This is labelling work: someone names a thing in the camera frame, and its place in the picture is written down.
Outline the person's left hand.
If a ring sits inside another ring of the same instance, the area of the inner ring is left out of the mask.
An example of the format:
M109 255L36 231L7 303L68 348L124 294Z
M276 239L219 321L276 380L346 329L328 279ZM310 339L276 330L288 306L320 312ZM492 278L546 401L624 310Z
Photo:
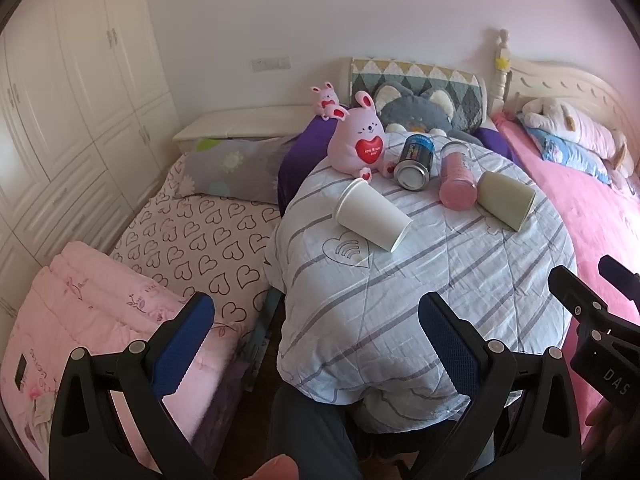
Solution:
M298 466L285 454L273 457L260 466L247 480L298 480Z

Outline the person's right hand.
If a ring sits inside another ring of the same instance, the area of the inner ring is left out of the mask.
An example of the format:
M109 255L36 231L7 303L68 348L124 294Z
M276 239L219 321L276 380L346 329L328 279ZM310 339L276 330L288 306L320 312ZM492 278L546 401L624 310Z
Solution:
M600 462L617 469L638 465L639 411L624 413L602 398L587 416L586 426L589 431L582 442L586 464Z

